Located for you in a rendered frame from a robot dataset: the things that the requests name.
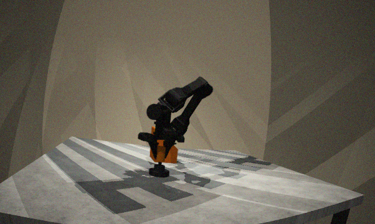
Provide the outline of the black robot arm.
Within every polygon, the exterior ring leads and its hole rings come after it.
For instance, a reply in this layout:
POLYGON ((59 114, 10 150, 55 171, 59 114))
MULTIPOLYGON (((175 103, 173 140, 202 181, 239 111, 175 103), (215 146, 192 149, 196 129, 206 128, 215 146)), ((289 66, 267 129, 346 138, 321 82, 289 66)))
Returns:
POLYGON ((183 108, 187 98, 193 95, 183 113, 172 120, 172 125, 167 128, 165 124, 162 124, 158 131, 158 136, 162 136, 165 141, 172 142, 180 139, 188 129, 191 115, 201 100, 209 96, 212 91, 213 88, 210 84, 203 77, 198 77, 197 80, 182 88, 176 87, 168 90, 158 98, 159 102, 157 104, 149 105, 147 109, 149 119, 170 121, 171 113, 183 108))

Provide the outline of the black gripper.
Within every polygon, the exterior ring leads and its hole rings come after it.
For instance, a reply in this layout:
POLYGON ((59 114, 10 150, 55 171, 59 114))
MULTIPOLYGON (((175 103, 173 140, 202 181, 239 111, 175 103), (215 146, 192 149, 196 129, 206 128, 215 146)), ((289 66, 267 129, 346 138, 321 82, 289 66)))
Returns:
MULTIPOLYGON (((170 121, 165 121, 165 120, 156 120, 154 124, 156 125, 155 132, 153 131, 154 135, 151 133, 139 133, 138 139, 148 142, 148 144, 150 145, 151 151, 153 153, 153 157, 156 159, 157 151, 158 151, 157 145, 159 144, 157 140, 164 140, 162 136, 158 136, 158 131, 160 127, 162 126, 162 124, 165 124, 165 127, 167 128, 169 127, 169 125, 172 125, 172 124, 170 123, 170 121)), ((180 139, 176 139, 176 140, 177 142, 184 142, 184 136, 181 136, 180 139)), ((166 148, 164 158, 167 157, 169 150, 172 148, 174 144, 176 143, 172 141, 163 141, 163 147, 166 148)))

